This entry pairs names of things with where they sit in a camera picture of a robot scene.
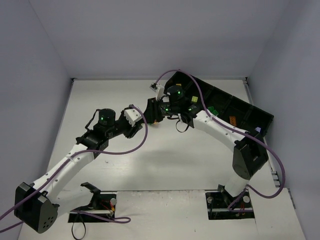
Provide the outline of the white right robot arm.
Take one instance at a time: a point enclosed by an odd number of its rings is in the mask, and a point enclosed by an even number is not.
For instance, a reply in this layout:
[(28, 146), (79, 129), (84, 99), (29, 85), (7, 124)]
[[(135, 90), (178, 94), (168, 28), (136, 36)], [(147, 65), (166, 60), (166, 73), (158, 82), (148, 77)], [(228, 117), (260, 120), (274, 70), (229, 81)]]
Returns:
[(233, 153), (233, 173), (223, 189), (233, 198), (240, 195), (269, 159), (260, 133), (234, 127), (202, 105), (189, 103), (179, 85), (165, 89), (153, 83), (150, 88), (155, 92), (155, 97), (148, 100), (144, 112), (148, 122), (152, 124), (164, 118), (177, 117), (188, 128), (203, 131), (225, 145)]

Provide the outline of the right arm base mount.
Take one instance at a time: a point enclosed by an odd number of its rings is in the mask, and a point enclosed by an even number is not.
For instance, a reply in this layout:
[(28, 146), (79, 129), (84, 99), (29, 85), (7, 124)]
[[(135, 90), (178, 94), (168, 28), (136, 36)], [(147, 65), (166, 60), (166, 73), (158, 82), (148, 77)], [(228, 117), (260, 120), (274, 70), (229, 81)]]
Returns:
[(255, 214), (248, 191), (236, 197), (230, 197), (225, 192), (207, 191), (205, 193), (208, 219), (215, 220), (242, 220), (254, 219)]

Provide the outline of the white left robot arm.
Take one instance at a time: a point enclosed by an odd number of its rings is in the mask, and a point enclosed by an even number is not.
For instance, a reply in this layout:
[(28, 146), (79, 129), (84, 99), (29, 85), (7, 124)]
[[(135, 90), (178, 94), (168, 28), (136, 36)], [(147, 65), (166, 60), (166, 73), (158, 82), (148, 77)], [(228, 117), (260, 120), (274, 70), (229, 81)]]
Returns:
[(60, 215), (91, 201), (91, 189), (72, 195), (71, 200), (60, 196), (60, 192), (82, 168), (105, 153), (109, 140), (119, 135), (130, 139), (142, 124), (148, 123), (134, 105), (125, 108), (119, 118), (110, 108), (97, 109), (94, 116), (98, 117), (97, 123), (92, 129), (85, 126), (86, 132), (76, 138), (75, 145), (59, 163), (39, 179), (30, 184), (22, 182), (15, 190), (14, 215), (39, 234), (46, 232)]

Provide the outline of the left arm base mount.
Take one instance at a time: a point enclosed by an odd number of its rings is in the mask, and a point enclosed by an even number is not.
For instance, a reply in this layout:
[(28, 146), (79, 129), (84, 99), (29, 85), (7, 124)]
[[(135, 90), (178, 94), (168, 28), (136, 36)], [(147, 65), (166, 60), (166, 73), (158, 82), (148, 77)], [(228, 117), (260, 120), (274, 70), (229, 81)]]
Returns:
[[(117, 193), (102, 191), (99, 197), (95, 197), (88, 205), (80, 206), (76, 210), (90, 213), (106, 219), (114, 219), (117, 204)], [(68, 215), (68, 223), (108, 223), (86, 214), (71, 212)]]

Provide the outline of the brown lego brick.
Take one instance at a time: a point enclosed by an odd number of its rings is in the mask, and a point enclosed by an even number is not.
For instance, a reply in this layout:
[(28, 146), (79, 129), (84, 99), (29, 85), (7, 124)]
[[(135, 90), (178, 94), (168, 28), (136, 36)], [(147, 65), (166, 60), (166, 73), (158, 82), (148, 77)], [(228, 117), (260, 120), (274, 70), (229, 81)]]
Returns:
[(232, 126), (237, 126), (237, 120), (236, 120), (236, 117), (235, 116), (230, 116), (229, 117), (229, 123), (232, 125)]

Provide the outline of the light green lego brick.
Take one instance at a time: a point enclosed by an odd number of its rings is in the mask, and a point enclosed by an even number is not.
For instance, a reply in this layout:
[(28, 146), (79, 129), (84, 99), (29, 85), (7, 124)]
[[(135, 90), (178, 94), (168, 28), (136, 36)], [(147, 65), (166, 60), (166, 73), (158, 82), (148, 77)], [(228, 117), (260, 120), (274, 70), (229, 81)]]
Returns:
[(197, 96), (192, 96), (191, 102), (192, 103), (197, 103), (198, 102), (198, 97)]

